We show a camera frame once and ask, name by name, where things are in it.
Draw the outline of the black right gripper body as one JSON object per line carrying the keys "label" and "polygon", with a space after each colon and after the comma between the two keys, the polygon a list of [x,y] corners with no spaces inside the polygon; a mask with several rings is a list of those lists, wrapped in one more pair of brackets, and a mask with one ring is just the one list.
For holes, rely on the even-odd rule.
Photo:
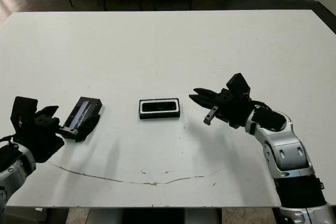
{"label": "black right gripper body", "polygon": [[210,109],[204,119],[204,123],[207,125],[211,124],[212,119],[218,118],[235,129],[244,127],[253,110],[249,89],[233,91],[222,89],[214,102],[216,106]]}

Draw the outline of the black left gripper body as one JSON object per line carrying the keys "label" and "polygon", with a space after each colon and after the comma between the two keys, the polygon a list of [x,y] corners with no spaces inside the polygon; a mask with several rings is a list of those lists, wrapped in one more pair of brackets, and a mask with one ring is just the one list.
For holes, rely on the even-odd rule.
{"label": "black left gripper body", "polygon": [[31,118],[20,116],[18,121],[12,124],[15,129],[14,142],[26,147],[36,163],[48,161],[63,147],[64,141],[61,135],[74,137],[78,135],[78,130],[60,126],[58,118],[47,115]]}

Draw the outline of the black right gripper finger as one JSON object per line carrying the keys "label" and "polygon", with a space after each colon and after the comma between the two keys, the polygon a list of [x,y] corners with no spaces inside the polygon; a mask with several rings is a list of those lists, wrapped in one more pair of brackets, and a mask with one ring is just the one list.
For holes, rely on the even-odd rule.
{"label": "black right gripper finger", "polygon": [[214,100],[208,97],[205,97],[203,95],[190,94],[189,98],[195,103],[197,103],[199,106],[206,108],[206,109],[212,109],[214,106],[216,106],[216,103],[214,102]]}
{"label": "black right gripper finger", "polygon": [[218,93],[205,88],[194,88],[193,91],[196,93],[197,97],[208,100],[214,100],[218,96]]}

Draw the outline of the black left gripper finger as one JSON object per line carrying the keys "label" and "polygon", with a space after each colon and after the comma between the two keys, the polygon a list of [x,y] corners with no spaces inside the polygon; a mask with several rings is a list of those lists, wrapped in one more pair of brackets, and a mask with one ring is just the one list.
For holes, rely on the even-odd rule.
{"label": "black left gripper finger", "polygon": [[83,121],[77,128],[76,142],[83,142],[95,129],[100,120],[100,114],[92,115]]}
{"label": "black left gripper finger", "polygon": [[39,118],[40,119],[47,119],[51,120],[54,119],[54,115],[56,111],[58,110],[59,106],[57,105],[52,105],[52,106],[46,106],[43,109],[39,111]]}

